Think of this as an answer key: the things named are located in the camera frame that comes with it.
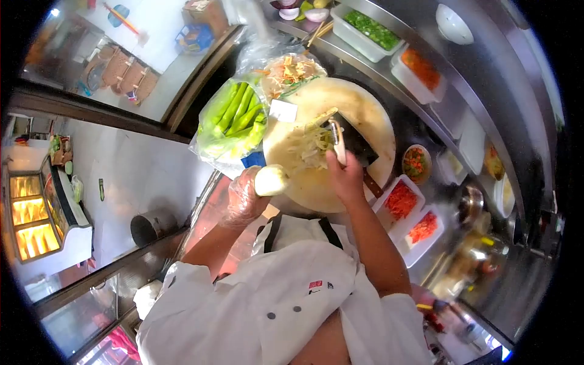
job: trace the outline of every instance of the shredded ginger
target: shredded ginger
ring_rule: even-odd
[[[295,174],[309,168],[318,170],[326,169],[326,151],[332,150],[332,132],[322,127],[305,129],[300,136],[291,136],[292,147],[288,148],[288,153],[295,154],[293,161],[302,161],[301,164],[293,166],[291,171]]]

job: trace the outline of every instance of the knife handle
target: knife handle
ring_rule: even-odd
[[[383,195],[383,190],[381,190],[377,182],[369,175],[367,168],[363,168],[363,182],[376,198],[379,199]]]

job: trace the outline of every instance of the onion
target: onion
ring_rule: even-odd
[[[268,165],[258,171],[254,187],[259,196],[282,194],[290,184],[290,177],[281,165]]]
[[[310,9],[305,11],[304,15],[311,22],[321,23],[328,18],[329,9]]]

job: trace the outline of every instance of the display case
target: display case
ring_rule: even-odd
[[[39,171],[2,165],[3,230],[24,283],[51,276],[91,257],[92,226],[74,202],[67,174],[47,156]]]

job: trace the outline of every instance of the cutting board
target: cutting board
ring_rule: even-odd
[[[280,164],[286,169],[299,164],[300,161],[293,160],[294,154],[288,152],[294,140],[291,136],[302,134],[306,123],[336,106],[379,155],[367,171],[379,186],[385,186],[395,161],[395,135],[389,116],[371,93],[346,80],[321,78],[309,82],[284,101],[298,105],[296,120],[293,123],[269,120],[263,140],[267,164]],[[368,189],[364,191],[368,200],[373,198]],[[331,189],[326,169],[297,172],[291,177],[286,195],[315,212],[345,211]]]

